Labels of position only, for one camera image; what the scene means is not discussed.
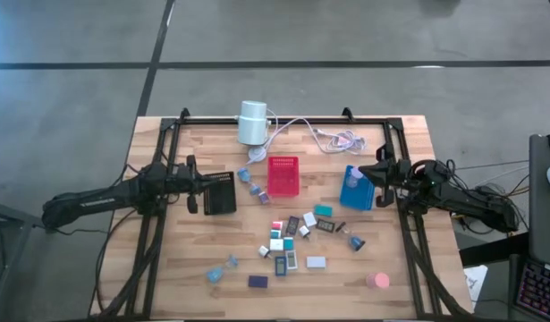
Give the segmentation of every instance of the red plastic basket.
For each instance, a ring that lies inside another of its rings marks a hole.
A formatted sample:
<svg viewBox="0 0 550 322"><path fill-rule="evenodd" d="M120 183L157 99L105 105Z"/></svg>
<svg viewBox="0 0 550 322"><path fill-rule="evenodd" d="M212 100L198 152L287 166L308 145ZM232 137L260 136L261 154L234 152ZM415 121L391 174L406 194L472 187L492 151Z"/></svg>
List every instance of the red plastic basket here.
<svg viewBox="0 0 550 322"><path fill-rule="evenodd" d="M299 194L299 159L269 157L267 191L273 197L294 197Z"/></svg>

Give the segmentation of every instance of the white cable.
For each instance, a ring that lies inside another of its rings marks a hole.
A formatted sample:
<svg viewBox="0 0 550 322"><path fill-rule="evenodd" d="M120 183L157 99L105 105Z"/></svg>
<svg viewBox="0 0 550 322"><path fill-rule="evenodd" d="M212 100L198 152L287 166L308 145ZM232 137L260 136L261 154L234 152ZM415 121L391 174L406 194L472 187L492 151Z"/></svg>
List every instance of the white cable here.
<svg viewBox="0 0 550 322"><path fill-rule="evenodd" d="M496 175L495 177L491 177L491 178L485 179L485 180L483 180L483 181L480 181L480 182L474 184L473 186L474 186L474 187L477 187L477 186L479 186L479 185L482 184L482 183L491 182L491 181L493 181L493 180L495 180L495 179L497 179L497 178L501 178L501 177L504 176L504 175L516 173L516 172L518 172L518 171L521 171L521 170L524 170L524 169L527 169L527 168L529 168L529 166L528 166L528 165L525 165L525 166L522 166L522 167L520 167L520 168L513 169L513 170L507 171L507 172L505 172L505 173Z"/></svg>
<svg viewBox="0 0 550 322"><path fill-rule="evenodd" d="M295 123L296 121L299 121L299 120L302 120L302 121L304 121L305 124L307 124L307 126L310 129L310 132L312 133L312 137L314 138L314 141L318 145L318 148L320 148L320 150L324 153L333 154L333 153L340 153L340 152L346 151L346 152L350 152L354 155L358 155L359 152L356 152L355 151L356 149L359 149L360 151L362 151L364 148L366 148L366 139L361 138L361 137L357 137L356 135L354 135L354 132L344 131L344 132L340 132L338 134L326 133L326 132L324 132L320 129L313 129L312 126L310 125L309 121L307 121L304 117L297 117L293 120L290 120L287 124L285 124L285 125L283 125L282 127L279 128L278 127L278 116L273 111L271 111L270 109L267 109L267 111L270 112L275 117L276 127L275 127L275 131L273 132L271 137L268 138L268 140L267 140L267 142L265 142L265 144L263 144L263 148L265 150L265 153L268 152L268 148L271 146L271 143L273 142L275 137L281 131L283 131L287 126L289 126L292 123ZM317 134L332 137L330 142L328 142L328 145L326 146L326 148L324 148L320 144L320 141L318 140ZM252 163L254 163L258 160L262 160L263 158L264 157L261 157L261 156L256 156L254 158L251 158L249 160L249 162L247 162L247 165L250 165L250 164L252 164Z"/></svg>

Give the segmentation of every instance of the wooden tabletop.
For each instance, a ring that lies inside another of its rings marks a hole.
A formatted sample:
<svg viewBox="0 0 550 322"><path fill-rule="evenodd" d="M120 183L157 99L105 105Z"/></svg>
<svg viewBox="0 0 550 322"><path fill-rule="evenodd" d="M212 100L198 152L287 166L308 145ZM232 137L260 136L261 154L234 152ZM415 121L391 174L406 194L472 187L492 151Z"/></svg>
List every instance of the wooden tabletop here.
<svg viewBox="0 0 550 322"><path fill-rule="evenodd" d="M401 118L411 161L433 158L425 117ZM135 168L151 162L160 119L138 119L128 157L128 163ZM192 215L187 211L185 196L168 207L152 318L415 318L395 205L360 212L344 208L338 201L345 167L376 162L374 153L385 141L382 128L374 125L317 127L331 133L355 131L368 140L368 148L362 156L323 154L306 125L291 125L274 139L269 156L299 157L300 194L297 197L271 198L270 205L262 206L256 197L249 195L248 186L236 180L235 214L204 216L203 200L199 198L199 213ZM189 154L196 156L202 174L236 173L248 161L247 148L237 142L234 125L183 125L176 162L184 162ZM250 173L253 182L266 187L266 160L251 165ZM133 175L128 172L126 178ZM295 238L299 269L289 271L287 276L275 276L273 260L258 255L260 245L268 247L271 222L287 220L289 216L301 217L318 203L332 206L331 220L345 221L366 245L353 252L336 234L312 227L310 241L302 240L298 234ZM127 212L129 209L117 211L114 221ZM450 220L446 212L433 209L425 216L434 270L462 307L471 310ZM130 276L139 230L140 220L128 219L108 244L100 279L105 305ZM206 272L223 264L229 254L239 260L239 266L226 271L219 283L208 282ZM326 257L326 269L306 269L307 256ZM365 277L375 272L390 276L388 289L366 286ZM268 276L268 288L249 288L249 275ZM427 311L430 311L421 273L420 285ZM136 307L143 303L144 287L145 276ZM92 312L97 312L97 303L93 303Z"/></svg>

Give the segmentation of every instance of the gray floor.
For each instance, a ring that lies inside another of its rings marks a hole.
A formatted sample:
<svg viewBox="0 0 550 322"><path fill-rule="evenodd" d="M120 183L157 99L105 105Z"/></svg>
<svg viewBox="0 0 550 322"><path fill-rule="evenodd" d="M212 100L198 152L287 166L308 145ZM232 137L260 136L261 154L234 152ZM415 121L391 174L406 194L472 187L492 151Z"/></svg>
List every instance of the gray floor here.
<svg viewBox="0 0 550 322"><path fill-rule="evenodd" d="M0 1L0 63L148 62L165 0ZM550 59L546 0L183 0L162 62ZM105 186L125 161L147 70L0 71L0 201L34 214L64 191ZM550 133L550 68L159 71L147 115L425 114L437 157L458 167L528 158ZM469 184L523 165L463 171ZM496 180L506 189L527 173ZM527 200L516 199L527 209ZM66 227L106 229L109 216ZM483 231L483 225L474 225ZM456 227L461 247L503 238ZM86 316L101 234L30 238L6 313ZM481 298L505 299L503 265ZM503 304L479 303L499 317Z"/></svg>

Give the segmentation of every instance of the pink cylinder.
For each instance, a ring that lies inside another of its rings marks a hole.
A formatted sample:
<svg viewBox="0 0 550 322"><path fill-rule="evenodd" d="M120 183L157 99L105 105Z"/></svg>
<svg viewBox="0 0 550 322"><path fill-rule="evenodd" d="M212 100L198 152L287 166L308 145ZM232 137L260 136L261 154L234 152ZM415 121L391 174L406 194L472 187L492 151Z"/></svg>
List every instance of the pink cylinder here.
<svg viewBox="0 0 550 322"><path fill-rule="evenodd" d="M390 286L390 277L385 273L371 273L366 277L366 285L369 288L387 289Z"/></svg>

